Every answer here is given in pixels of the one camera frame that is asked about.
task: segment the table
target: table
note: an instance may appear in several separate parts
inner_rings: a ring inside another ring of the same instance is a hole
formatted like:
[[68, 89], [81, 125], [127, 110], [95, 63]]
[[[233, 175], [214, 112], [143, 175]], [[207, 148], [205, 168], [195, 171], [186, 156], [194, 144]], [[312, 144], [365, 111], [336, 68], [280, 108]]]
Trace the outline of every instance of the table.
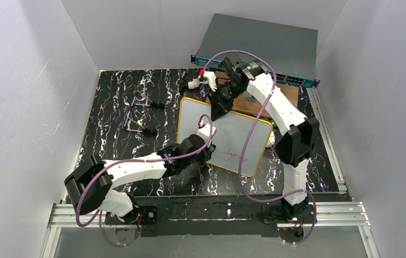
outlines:
[[[176, 141], [181, 98], [204, 101], [208, 90], [197, 88], [179, 94], [176, 81], [184, 70], [188, 73], [188, 79], [199, 73], [199, 69], [102, 72], [78, 164], [94, 154], [107, 160], [144, 156]], [[148, 128], [156, 128], [159, 132], [156, 137], [122, 131], [122, 123], [135, 90], [140, 90], [153, 101], [166, 103], [165, 110], [146, 107], [134, 109], [132, 117], [142, 120]], [[313, 116], [305, 88], [299, 90], [298, 109], [308, 117]], [[273, 149], [268, 148], [256, 175], [243, 177], [243, 186], [253, 195], [280, 194], [283, 190], [282, 171], [283, 166]], [[339, 191], [321, 137], [308, 166], [307, 188], [313, 192]], [[128, 191], [135, 196], [241, 195], [238, 175], [211, 165], [192, 165], [174, 177], [134, 182], [118, 190]]]

